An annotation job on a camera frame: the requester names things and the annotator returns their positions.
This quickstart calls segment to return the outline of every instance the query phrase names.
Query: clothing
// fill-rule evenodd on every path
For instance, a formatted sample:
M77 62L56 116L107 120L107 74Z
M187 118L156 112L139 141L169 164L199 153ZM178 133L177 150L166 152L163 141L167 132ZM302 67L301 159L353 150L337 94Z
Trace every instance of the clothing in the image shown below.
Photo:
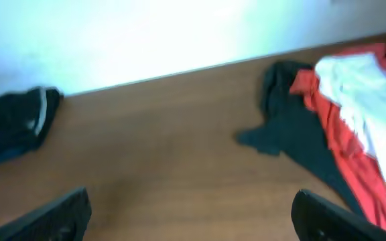
M304 95L306 107L317 112L328 148L368 221L386 230L386 184L377 162L363 152L355 134L339 117L339 107L320 94L318 85L314 71L300 70L290 92Z
M0 96L0 162L40 147L61 97L53 88Z
M260 153L285 152L293 161L311 171L333 188L349 208L364 218L355 196L340 174L316 113L306 109L303 97L289 94L298 70L312 69L308 64L284 61L266 71L261 110L266 123L238 135L238 142Z
M370 147L367 152L377 157L386 183L386 58L381 52L325 57L317 63L315 71L320 77L321 94L340 105L341 118L347 123L354 120L355 125L350 128L354 128L359 137L366 137L363 141ZM356 171L357 175L364 174L362 172ZM373 191L383 191L377 188L377 183L368 180L365 185Z

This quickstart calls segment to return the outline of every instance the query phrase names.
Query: folded black cloth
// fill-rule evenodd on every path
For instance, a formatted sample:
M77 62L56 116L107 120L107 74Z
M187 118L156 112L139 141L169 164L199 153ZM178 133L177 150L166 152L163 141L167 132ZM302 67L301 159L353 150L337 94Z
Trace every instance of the folded black cloth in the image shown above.
M61 99L43 87L0 96L0 162L41 146Z
M303 96L289 94L300 69L310 70L312 66L284 61L266 71L260 106L266 122L256 129L240 133L238 142L269 155L285 152L334 189L354 213L365 218L328 149L318 115L304 106Z

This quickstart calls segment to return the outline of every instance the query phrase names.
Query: patterned red fabric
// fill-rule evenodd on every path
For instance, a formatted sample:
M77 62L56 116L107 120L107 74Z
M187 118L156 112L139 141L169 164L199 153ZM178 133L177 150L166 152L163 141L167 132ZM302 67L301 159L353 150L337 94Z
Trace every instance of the patterned red fabric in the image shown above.
M385 44L372 44L346 49L337 55L371 52L386 70L385 51ZM364 153L355 134L340 118L340 108L322 96L318 87L319 79L313 70L300 70L290 93L303 94L306 108L318 114L328 139L328 148L332 150L336 165L367 219L386 230L386 184L376 159Z

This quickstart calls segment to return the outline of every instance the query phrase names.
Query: fabric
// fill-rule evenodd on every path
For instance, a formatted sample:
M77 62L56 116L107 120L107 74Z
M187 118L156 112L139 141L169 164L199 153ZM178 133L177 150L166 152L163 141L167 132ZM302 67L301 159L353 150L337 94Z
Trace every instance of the fabric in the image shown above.
M40 147L61 97L53 88L0 96L0 162Z
M370 70L370 66L361 65L365 63L361 61L361 58L365 56L364 53L368 53L366 56L369 56L369 61L370 56L374 59L372 63L375 63L377 70L373 70L375 73L372 76L384 76L384 84L386 84L386 73L382 71L382 69L386 70L385 44L373 44L361 46L359 48L351 48L341 53L341 55L351 54L351 56L349 56L352 57L351 62L347 64L349 68L359 66L360 64L360 69L363 73L360 74L361 71L356 72L356 78L363 79L367 82L365 83L365 85L367 85L370 84L372 80L375 80L375 78L364 73L367 72L367 70ZM345 60L349 57L335 58L337 60ZM348 70L346 68L347 66L336 67L332 70L331 74L336 74L338 71L346 74ZM381 162L379 162L378 166L376 160L365 155L361 148L361 144L363 144L363 146L366 147L365 151L368 154L376 155L375 144L372 142L372 136L369 132L370 128L375 130L376 128L371 125L366 125L363 116L359 114L356 109L342 107L342 109L339 110L339 107L330 103L327 98L318 92L318 83L319 80L314 72L300 72L291 91L305 94L304 101L308 108L318 113L323 128L326 130L329 148L332 149L338 167L344 175L344 178L347 180L350 188L361 203L367 219L386 230L386 177L384 176L384 181L381 170L379 169L382 169ZM365 90L363 85L358 87L360 87L359 89ZM352 87L347 85L339 86L339 89L352 91ZM386 90L382 88L382 86L379 86L376 88L375 92L386 93ZM340 93L338 92L332 92L331 94L340 97ZM369 92L369 99L371 99L371 96L375 96L375 93ZM386 110L381 109L381 111L381 115L386 116ZM359 140L350 131L353 127L354 132L358 136L362 135L363 137L366 137L363 139L363 141L367 141L366 143L363 143L362 141L359 143Z
M360 217L365 215L340 174L326 135L316 113L309 111L302 96L289 94L298 70L312 69L308 64L284 61L272 65L265 73L261 110L266 123L238 135L238 142L260 153L278 155L285 152L296 163L312 172L334 189L349 208Z

